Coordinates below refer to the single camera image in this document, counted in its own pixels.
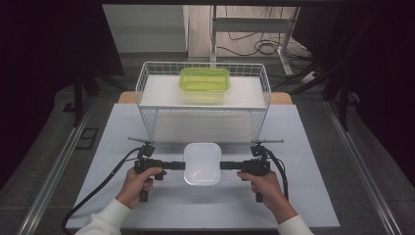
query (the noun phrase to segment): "white sleeve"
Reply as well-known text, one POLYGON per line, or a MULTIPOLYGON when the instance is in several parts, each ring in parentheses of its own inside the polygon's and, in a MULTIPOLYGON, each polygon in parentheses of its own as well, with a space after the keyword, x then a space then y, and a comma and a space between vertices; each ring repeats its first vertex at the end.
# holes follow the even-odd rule
POLYGON ((302 220, 301 216, 297 215, 287 221, 282 222, 277 227, 281 235, 312 235, 308 226, 302 220))
POLYGON ((101 212, 91 214, 90 222, 76 235, 120 235, 121 225, 130 214, 130 208, 113 199, 101 212))

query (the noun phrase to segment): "white wire rack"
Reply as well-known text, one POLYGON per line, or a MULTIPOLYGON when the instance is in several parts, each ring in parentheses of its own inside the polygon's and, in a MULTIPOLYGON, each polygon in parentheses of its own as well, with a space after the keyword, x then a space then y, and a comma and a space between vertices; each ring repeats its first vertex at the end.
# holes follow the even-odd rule
POLYGON ((147 62, 136 86, 136 101, 149 138, 157 142, 235 143, 256 140, 271 102, 261 64, 147 62), (185 68, 224 68, 230 89, 218 103, 195 103, 180 90, 185 68))

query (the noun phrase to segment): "human hand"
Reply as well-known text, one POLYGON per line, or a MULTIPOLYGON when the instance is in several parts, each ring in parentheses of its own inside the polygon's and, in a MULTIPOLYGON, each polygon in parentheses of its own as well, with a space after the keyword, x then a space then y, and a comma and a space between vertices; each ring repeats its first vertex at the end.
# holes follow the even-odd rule
POLYGON ((274 214, 278 223, 282 223, 297 215, 296 211, 285 198, 278 182, 277 174, 270 170, 266 175, 254 176, 246 172, 237 173, 242 179, 251 182, 254 193, 262 194, 262 202, 274 214))
POLYGON ((134 170, 134 167, 129 169, 122 188, 115 198, 128 208, 133 209, 140 203, 141 190, 150 191, 153 189, 154 180, 150 177, 160 172, 162 172, 161 167, 148 168, 140 174, 134 170))

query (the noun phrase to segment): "lime green plastic container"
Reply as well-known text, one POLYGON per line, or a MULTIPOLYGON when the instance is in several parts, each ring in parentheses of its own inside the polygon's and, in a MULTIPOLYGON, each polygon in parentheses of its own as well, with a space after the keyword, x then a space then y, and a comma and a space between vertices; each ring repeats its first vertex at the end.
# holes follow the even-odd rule
POLYGON ((188 102, 218 103, 230 88, 229 70, 185 68, 180 72, 179 86, 188 102))

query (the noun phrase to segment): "green container lid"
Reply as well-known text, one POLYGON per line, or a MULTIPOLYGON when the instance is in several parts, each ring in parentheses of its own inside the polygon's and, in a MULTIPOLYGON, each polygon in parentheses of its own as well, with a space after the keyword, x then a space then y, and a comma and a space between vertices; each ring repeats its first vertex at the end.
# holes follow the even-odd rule
POLYGON ((179 85, 184 91, 224 92, 230 88, 229 70, 185 68, 180 72, 179 85))

